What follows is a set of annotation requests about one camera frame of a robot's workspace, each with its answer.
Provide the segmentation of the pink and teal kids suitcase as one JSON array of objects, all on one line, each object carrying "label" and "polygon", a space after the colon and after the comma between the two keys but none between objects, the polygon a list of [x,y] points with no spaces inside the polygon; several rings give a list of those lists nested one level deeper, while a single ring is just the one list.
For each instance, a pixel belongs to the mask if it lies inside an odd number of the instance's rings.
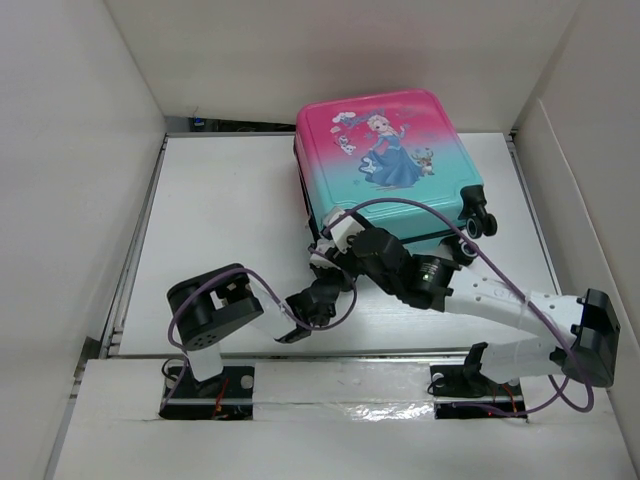
[{"label": "pink and teal kids suitcase", "polygon": [[314,239],[335,208],[355,208],[412,252],[476,253],[454,233],[493,236],[484,181],[438,98],[421,89],[309,104],[296,118],[294,155]]}]

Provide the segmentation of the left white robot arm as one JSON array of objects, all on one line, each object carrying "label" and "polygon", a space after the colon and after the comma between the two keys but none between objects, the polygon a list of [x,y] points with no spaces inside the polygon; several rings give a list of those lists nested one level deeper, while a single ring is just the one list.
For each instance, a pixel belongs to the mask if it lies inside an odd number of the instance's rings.
[{"label": "left white robot arm", "polygon": [[183,353],[184,366],[173,381],[171,396],[182,387],[191,389],[196,398],[212,398],[221,392],[229,375],[224,372],[218,344],[265,313],[253,282],[263,288],[278,313],[293,323],[273,334],[284,345],[344,322],[357,300],[355,278],[340,268],[330,268],[285,300],[256,272],[239,263],[175,284],[166,294],[172,312],[167,337]]}]

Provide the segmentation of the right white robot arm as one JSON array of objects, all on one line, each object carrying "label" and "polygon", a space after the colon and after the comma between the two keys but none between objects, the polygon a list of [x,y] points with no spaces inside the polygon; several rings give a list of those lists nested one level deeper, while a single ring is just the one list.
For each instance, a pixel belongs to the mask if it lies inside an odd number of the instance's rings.
[{"label": "right white robot arm", "polygon": [[519,377],[559,374],[596,388],[613,385],[621,327],[606,293],[517,294],[506,282],[452,260],[411,254],[381,228],[354,235],[348,247],[367,277],[412,308],[474,316],[527,333],[524,340],[472,346],[461,371],[470,391],[484,393]]}]

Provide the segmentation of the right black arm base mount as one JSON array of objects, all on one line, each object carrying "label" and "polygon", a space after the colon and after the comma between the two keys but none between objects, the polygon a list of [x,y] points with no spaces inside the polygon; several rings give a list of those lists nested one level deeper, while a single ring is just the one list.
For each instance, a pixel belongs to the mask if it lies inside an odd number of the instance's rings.
[{"label": "right black arm base mount", "polygon": [[427,393],[435,400],[437,420],[528,417],[519,381],[496,383],[480,373],[487,346],[486,342],[474,344],[462,364],[430,368]]}]

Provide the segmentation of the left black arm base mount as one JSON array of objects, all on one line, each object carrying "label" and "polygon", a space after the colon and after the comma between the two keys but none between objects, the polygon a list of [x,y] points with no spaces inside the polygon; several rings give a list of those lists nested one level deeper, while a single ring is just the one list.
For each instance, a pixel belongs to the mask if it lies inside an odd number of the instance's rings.
[{"label": "left black arm base mount", "polygon": [[180,365],[162,367],[165,384],[159,410],[161,418],[178,421],[253,419],[253,366],[226,366],[221,375],[203,382],[195,380],[187,369],[171,394],[180,371]]}]

